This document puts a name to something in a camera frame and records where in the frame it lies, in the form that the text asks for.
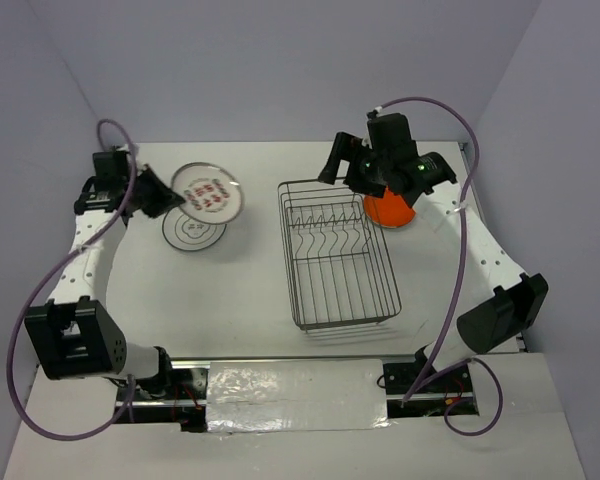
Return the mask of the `orange plate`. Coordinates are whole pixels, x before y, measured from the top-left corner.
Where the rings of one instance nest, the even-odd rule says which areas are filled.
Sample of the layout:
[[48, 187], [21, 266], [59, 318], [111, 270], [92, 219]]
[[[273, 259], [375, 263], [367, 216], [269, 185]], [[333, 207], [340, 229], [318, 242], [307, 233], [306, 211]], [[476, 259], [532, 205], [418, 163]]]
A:
[[405, 203], [404, 199], [389, 189], [385, 190], [382, 198], [365, 196], [363, 209], [373, 223], [388, 229], [405, 227], [416, 217], [416, 212]]

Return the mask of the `white plate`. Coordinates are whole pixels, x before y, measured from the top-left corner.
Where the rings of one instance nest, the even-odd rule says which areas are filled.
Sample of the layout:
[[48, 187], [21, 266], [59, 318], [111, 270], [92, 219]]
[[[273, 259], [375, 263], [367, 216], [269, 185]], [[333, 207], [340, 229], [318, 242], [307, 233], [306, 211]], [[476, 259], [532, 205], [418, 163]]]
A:
[[198, 222], [177, 208], [170, 210], [162, 220], [164, 240], [174, 249], [183, 252], [205, 250], [216, 244], [225, 231], [225, 225]]
[[230, 223], [245, 205], [241, 183], [227, 170], [207, 162], [180, 167], [172, 176], [171, 190], [184, 199], [178, 209], [204, 224]]

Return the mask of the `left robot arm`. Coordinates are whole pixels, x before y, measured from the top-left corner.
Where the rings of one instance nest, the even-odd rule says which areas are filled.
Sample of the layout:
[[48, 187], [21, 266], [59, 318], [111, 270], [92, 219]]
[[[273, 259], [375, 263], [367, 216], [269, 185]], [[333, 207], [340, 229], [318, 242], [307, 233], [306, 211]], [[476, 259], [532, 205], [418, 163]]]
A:
[[115, 254], [135, 213], [156, 219], [175, 211], [220, 226], [241, 213], [245, 195], [234, 175], [208, 162], [186, 164], [163, 182], [131, 143], [102, 147], [92, 162], [74, 203], [71, 250], [52, 271], [56, 286], [43, 304], [25, 307], [22, 323], [48, 379], [102, 377], [165, 398], [176, 385], [168, 353], [127, 340], [107, 310]]

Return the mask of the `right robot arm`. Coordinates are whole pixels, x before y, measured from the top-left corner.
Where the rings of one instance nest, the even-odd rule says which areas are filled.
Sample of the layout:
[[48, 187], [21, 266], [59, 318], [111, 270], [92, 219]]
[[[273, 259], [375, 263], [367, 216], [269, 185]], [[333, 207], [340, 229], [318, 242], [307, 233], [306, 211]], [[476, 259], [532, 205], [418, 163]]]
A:
[[366, 139], [353, 137], [346, 147], [346, 184], [359, 193], [402, 198], [417, 217], [459, 254], [452, 299], [462, 291], [471, 307], [444, 320], [444, 337], [422, 348], [424, 361], [414, 371], [417, 384], [436, 391], [450, 377], [449, 367], [492, 351], [535, 322], [549, 292], [540, 273], [528, 274], [499, 245], [476, 211], [447, 160], [421, 153], [403, 114], [369, 113]]

